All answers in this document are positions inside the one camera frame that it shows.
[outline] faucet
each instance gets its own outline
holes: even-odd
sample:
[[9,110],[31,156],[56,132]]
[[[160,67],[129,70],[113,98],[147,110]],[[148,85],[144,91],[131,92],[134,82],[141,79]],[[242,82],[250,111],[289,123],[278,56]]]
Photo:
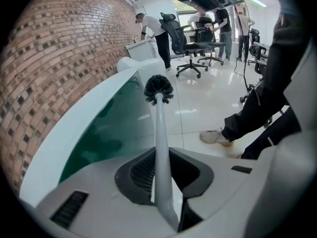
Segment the faucet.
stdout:
[[135,40],[135,37],[137,37],[137,36],[139,36],[139,37],[140,37],[140,35],[138,35],[138,34],[137,34],[137,35],[135,35],[135,36],[134,36],[133,43],[137,43],[137,42],[136,42],[136,40]]

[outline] toilet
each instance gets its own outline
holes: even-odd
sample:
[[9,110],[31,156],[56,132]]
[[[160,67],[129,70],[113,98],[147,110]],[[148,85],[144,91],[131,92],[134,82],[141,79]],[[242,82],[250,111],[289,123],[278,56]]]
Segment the toilet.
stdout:
[[144,61],[135,61],[131,58],[124,57],[117,63],[117,71],[121,72],[126,69],[137,69],[143,86],[145,87],[147,81],[153,75],[166,76],[164,61],[161,58],[152,58]]

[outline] ceiling light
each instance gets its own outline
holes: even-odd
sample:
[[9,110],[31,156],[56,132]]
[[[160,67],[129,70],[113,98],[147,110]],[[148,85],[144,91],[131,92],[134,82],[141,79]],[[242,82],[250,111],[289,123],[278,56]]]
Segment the ceiling light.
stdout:
[[251,0],[251,1],[257,3],[258,5],[261,5],[262,7],[267,7],[267,5],[266,5],[265,3],[262,3],[262,2],[259,1],[259,0]]

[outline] black t-shirt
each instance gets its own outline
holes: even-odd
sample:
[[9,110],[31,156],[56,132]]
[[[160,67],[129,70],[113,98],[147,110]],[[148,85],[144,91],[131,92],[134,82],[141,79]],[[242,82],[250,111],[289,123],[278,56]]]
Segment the black t-shirt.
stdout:
[[215,19],[218,25],[220,25],[225,18],[228,19],[228,22],[227,24],[225,24],[223,27],[220,28],[220,33],[231,32],[230,17],[226,9],[218,9],[215,12]]

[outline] toilet brush head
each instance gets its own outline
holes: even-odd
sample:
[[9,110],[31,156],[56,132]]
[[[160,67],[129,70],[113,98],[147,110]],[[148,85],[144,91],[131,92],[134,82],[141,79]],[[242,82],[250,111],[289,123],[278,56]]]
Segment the toilet brush head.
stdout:
[[144,95],[147,102],[151,102],[153,106],[157,104],[155,95],[158,93],[163,94],[163,103],[168,104],[170,99],[173,99],[173,87],[168,79],[163,75],[152,76],[144,89]]

